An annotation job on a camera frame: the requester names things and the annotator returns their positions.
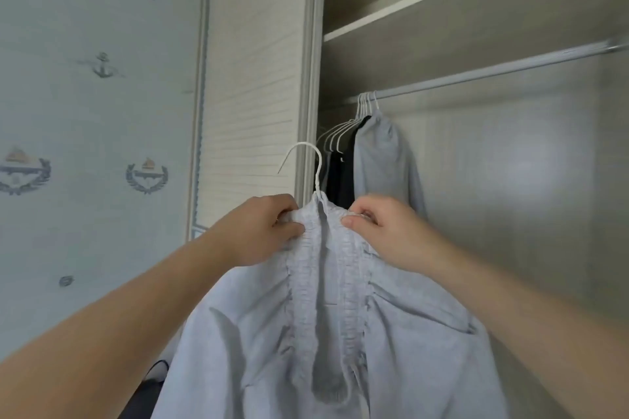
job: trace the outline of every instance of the closet rod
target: closet rod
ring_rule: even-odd
[[[464,71],[463,73],[448,75],[442,78],[435,78],[433,80],[427,80],[425,82],[411,83],[404,86],[398,86],[397,88],[383,89],[380,91],[376,91],[375,95],[379,100],[382,100],[384,98],[398,97],[399,95],[407,95],[408,93],[425,91],[432,88],[440,88],[442,86],[448,86],[451,84],[472,82],[474,80],[481,80],[483,78],[490,78],[492,76],[514,73],[517,71],[528,70],[530,68],[555,65],[557,63],[562,63],[565,61],[612,53],[619,50],[624,50],[626,48],[627,43],[625,40],[620,42],[617,39],[609,39],[603,42],[593,43],[589,45],[581,45],[579,47],[545,53],[543,55],[536,55],[534,57],[523,58],[520,60],[501,63],[499,65],[488,66],[485,68],[479,68],[472,71]],[[357,100],[358,97],[347,98],[343,100],[340,105],[353,105],[357,103]],[[334,104],[334,106],[324,106],[322,111],[332,110],[334,108],[338,108],[338,106],[339,104]]]

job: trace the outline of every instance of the hand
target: hand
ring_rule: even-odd
[[[359,234],[387,263],[402,270],[429,275],[431,259],[453,248],[439,233],[420,219],[415,211],[391,197],[366,195],[350,211],[364,217],[346,216],[342,224]]]
[[[290,194],[252,197],[216,222],[200,240],[207,237],[228,268],[255,265],[304,233],[302,224],[277,222],[281,214],[296,209]]]

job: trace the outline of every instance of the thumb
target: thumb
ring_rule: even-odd
[[[368,243],[373,245],[373,241],[376,240],[379,235],[380,227],[373,222],[358,215],[348,215],[341,219],[341,224],[354,232],[356,232]]]
[[[278,224],[274,227],[277,231],[279,238],[284,242],[288,239],[294,239],[295,237],[299,237],[303,235],[305,232],[305,227],[299,222],[286,222],[283,224]]]

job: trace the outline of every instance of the louvered door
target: louvered door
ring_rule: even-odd
[[[322,0],[207,0],[193,227],[251,196],[312,193]]]

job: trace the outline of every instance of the white wire hanger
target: white wire hanger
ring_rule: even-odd
[[[375,109],[380,111],[380,103],[378,103],[378,92],[372,91],[371,94],[373,95],[373,100],[375,101]]]
[[[344,128],[345,126],[348,126],[354,122],[356,122],[356,120],[359,119],[360,115],[362,113],[362,95],[358,96],[358,103],[356,104],[356,114],[354,115],[354,118],[351,119],[350,121],[344,121],[342,123],[339,123],[335,126],[333,126],[332,128],[328,129],[325,133],[323,133],[321,136],[319,136],[319,138],[316,140],[317,144],[319,144],[319,141],[321,140],[322,137],[326,136],[325,140],[323,141],[323,150],[326,151],[325,147],[330,139],[330,137],[334,137],[334,135],[336,134],[337,131],[339,131],[340,129]]]
[[[282,164],[279,165],[279,169],[277,170],[277,173],[279,174],[279,172],[282,170],[282,168],[286,164],[286,160],[288,159],[289,154],[293,151],[293,149],[295,149],[297,146],[300,146],[300,145],[309,146],[316,151],[317,158],[319,159],[319,165],[317,166],[316,173],[314,174],[314,192],[316,192],[316,195],[319,198],[319,200],[323,201],[323,196],[321,195],[321,185],[319,184],[319,174],[321,174],[321,166],[323,165],[323,156],[321,155],[321,151],[319,151],[319,148],[315,146],[314,144],[312,144],[311,142],[299,141],[293,144],[286,152],[286,155],[284,156],[284,161],[282,161]]]
[[[341,149],[340,149],[341,138],[346,133],[349,133],[355,127],[359,126],[362,123],[362,121],[365,119],[365,116],[367,116],[368,108],[367,108],[366,93],[361,93],[359,95],[359,99],[362,101],[362,112],[361,112],[359,118],[356,121],[354,121],[351,124],[349,124],[348,126],[345,126],[341,130],[336,132],[336,135],[333,136],[332,140],[330,141],[330,152],[336,151],[337,153],[342,154],[341,153]],[[334,149],[334,138],[335,137],[336,137],[336,149]]]
[[[374,100],[371,100],[371,95],[373,94],[374,96],[374,100],[376,102],[376,106],[378,103],[377,98],[375,98],[375,91],[373,91],[372,93],[363,93],[363,102],[365,103],[364,105],[364,113],[362,118],[358,121],[358,123],[353,124],[352,126],[347,127],[347,129],[343,130],[342,133],[340,133],[338,135],[338,137],[336,138],[336,152],[339,154],[342,154],[341,152],[341,148],[340,148],[340,144],[341,144],[341,138],[349,131],[351,131],[354,127],[356,126],[360,126],[360,124],[363,122],[363,120],[367,117],[367,109],[369,109],[369,115],[373,115],[373,107],[371,105],[371,102]]]

